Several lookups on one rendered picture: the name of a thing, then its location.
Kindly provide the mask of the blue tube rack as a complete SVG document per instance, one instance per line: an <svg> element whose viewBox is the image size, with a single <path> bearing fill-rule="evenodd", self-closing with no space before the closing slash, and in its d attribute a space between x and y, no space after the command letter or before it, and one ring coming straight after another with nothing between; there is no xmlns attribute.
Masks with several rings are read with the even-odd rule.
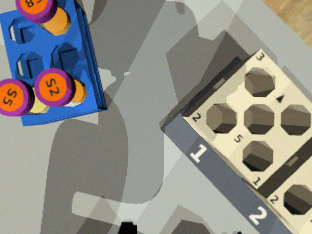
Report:
<svg viewBox="0 0 312 234"><path fill-rule="evenodd" d="M86 13L76 0L57 0L57 2L71 19L67 32L57 36L24 18L18 10L0 15L12 78L23 80L34 86L35 77L43 70L59 68L66 70L74 79L85 83L86 86L87 96L81 105L50 106L46 113L21 116L22 120L32 125L44 125L107 110ZM12 40L10 31L12 26L16 42ZM24 77L19 72L19 60Z"/></svg>

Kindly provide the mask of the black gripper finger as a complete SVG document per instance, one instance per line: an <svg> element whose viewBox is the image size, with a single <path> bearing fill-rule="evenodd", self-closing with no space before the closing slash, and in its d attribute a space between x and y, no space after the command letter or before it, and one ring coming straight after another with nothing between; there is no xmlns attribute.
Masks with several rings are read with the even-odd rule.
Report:
<svg viewBox="0 0 312 234"><path fill-rule="evenodd" d="M133 225L133 222L122 222L118 234L137 234L137 225Z"/></svg>

